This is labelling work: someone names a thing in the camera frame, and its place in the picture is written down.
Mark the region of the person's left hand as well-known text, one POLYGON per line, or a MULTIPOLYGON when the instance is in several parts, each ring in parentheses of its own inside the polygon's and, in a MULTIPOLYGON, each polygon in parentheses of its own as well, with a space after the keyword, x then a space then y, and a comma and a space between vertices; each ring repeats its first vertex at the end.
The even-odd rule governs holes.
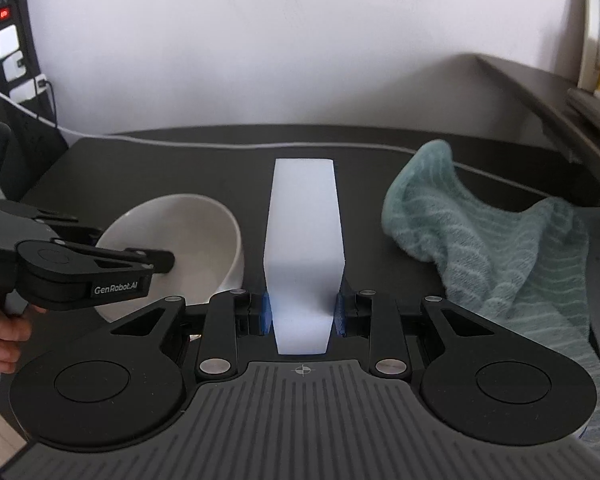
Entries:
POLYGON ((28 314, 45 314, 46 309, 29 304, 23 316, 9 318, 0 310, 0 373, 14 374, 21 356, 19 345, 32 335, 32 323, 28 314))

